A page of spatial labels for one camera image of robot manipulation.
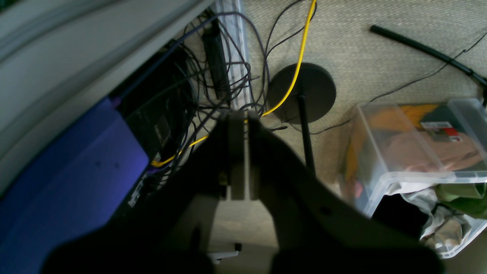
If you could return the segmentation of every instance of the round black base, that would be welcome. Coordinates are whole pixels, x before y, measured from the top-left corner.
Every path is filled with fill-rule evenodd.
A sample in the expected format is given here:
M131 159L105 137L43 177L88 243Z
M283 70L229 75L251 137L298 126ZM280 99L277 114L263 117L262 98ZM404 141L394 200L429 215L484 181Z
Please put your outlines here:
M272 78L267 91L268 109L277 105L284 97L291 85L295 70L296 64L289 65ZM324 68L311 63L302 63L293 91L282 106L274 111L282 122L301 124L298 95L304 95L307 122L311 123L330 111L337 97L337 89L331 75Z

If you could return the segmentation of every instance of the black pole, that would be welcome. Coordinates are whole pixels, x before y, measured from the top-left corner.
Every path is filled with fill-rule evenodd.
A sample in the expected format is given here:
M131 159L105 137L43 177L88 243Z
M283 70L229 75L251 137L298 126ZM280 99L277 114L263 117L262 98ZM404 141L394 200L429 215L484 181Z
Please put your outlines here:
M469 68L469 67L465 66L464 64L454 60L453 58L451 58L448 55L445 55L445 54L443 54L443 53L441 53L441 52L439 52L433 48L430 48L426 45L421 44L420 42L417 42L417 41L414 41L410 38L404 37L404 36L397 34L393 31L381 28L377 25L373 25L370 28L370 31L373 33L379 34L381 36L387 37L389 39L395 40L399 43L403 43L407 46L410 46L410 47L415 48L419 51L422 51L426 54L429 54L429 55L431 55L437 59L442 60L443 62L445 62L445 63L459 69L463 73L465 73L467 76L469 76L474 81L476 81L478 84L480 84L482 88L485 88L485 86L487 85L487 79L485 79L484 77L475 73L471 68Z
M315 159L313 158L313 147L311 146L311 135L309 134L308 127L308 116L306 114L306 97L304 94L304 89L300 89L298 94L298 107L300 111L300 121L301 121L301 133L303 136L303 146L304 146L304 158L306 160L306 167L314 175L316 175L315 170Z

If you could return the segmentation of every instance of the clear plastic container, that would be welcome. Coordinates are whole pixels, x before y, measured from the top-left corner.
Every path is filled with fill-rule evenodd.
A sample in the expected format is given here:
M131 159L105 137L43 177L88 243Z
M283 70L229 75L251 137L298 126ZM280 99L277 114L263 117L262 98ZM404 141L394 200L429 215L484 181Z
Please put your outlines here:
M476 99L364 103L357 106L338 176L342 198L371 217L393 184L486 183L486 151L487 115ZM472 230L461 245L437 249L443 258L455 256L487 227L483 219L468 221Z

